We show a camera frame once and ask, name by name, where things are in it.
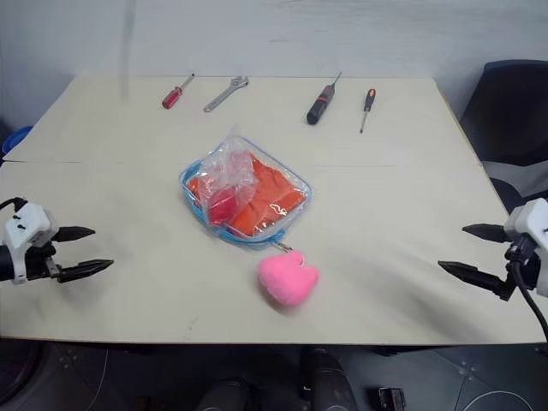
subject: white wall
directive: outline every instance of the white wall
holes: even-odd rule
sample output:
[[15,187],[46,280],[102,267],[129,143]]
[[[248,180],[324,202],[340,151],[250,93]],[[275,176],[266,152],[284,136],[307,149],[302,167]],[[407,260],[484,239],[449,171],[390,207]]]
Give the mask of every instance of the white wall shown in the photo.
[[[1,115],[120,73],[133,0],[0,0]],[[432,76],[457,115],[484,63],[548,59],[547,0],[136,0],[131,74]]]

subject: black cable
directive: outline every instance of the black cable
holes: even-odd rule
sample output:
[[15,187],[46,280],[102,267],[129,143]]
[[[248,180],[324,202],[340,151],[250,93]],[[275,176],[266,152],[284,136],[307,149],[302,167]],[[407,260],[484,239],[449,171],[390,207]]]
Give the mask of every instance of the black cable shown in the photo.
[[22,199],[21,197],[14,197],[13,199],[5,200],[3,203],[0,203],[0,210],[9,206],[10,204],[13,204],[15,207],[15,211],[19,211],[26,203],[27,201],[25,199]]
[[520,289],[521,294],[523,295],[523,298],[525,298],[525,301],[531,307],[534,315],[539,320],[540,326],[542,327],[542,331],[545,333],[545,339],[548,342],[548,324],[546,323],[545,316],[542,315],[542,312],[539,310],[539,307],[535,304],[533,297],[531,297],[531,295],[525,288],[525,283],[523,282],[523,278],[521,277],[521,263],[519,262],[511,263],[510,270],[512,271],[512,276],[514,277],[515,285],[517,286],[518,289]]

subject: screwdriver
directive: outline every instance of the screwdriver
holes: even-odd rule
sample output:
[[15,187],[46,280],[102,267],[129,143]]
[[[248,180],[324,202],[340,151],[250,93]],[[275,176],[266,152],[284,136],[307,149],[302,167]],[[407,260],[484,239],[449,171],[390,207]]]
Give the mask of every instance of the screwdriver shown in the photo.
[[371,106],[373,105],[373,101],[375,101],[375,94],[377,94],[377,92],[374,88],[370,88],[367,92],[366,103],[363,107],[365,112],[363,113],[363,120],[361,120],[360,133],[363,133],[363,125],[366,123],[367,113],[371,111]]
[[162,106],[165,109],[170,109],[171,107],[173,107],[173,104],[175,104],[179,97],[181,97],[182,91],[193,79],[194,73],[192,73],[180,86],[176,86],[173,90],[171,90],[170,93],[162,100]]
[[322,114],[324,114],[325,109],[335,95],[335,83],[337,83],[337,80],[339,80],[341,73],[342,71],[339,71],[339,74],[337,75],[335,81],[333,81],[332,84],[328,84],[327,86],[325,86],[324,90],[322,90],[322,93],[320,93],[318,98],[316,98],[316,101],[314,101],[312,108],[308,111],[307,114],[308,124],[316,124]]

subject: office chair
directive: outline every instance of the office chair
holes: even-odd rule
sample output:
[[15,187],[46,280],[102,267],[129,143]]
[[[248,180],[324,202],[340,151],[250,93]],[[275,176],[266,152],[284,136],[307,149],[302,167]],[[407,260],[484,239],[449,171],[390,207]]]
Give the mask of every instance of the office chair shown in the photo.
[[508,212],[548,196],[548,62],[487,63],[461,126]]

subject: clear plastic pouch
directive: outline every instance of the clear plastic pouch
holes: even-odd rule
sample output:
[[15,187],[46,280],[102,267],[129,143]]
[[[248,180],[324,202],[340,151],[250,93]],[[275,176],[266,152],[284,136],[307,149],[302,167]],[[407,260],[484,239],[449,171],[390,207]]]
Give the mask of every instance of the clear plastic pouch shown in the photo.
[[237,244],[280,241],[312,198],[303,179],[236,131],[179,182],[194,214]]

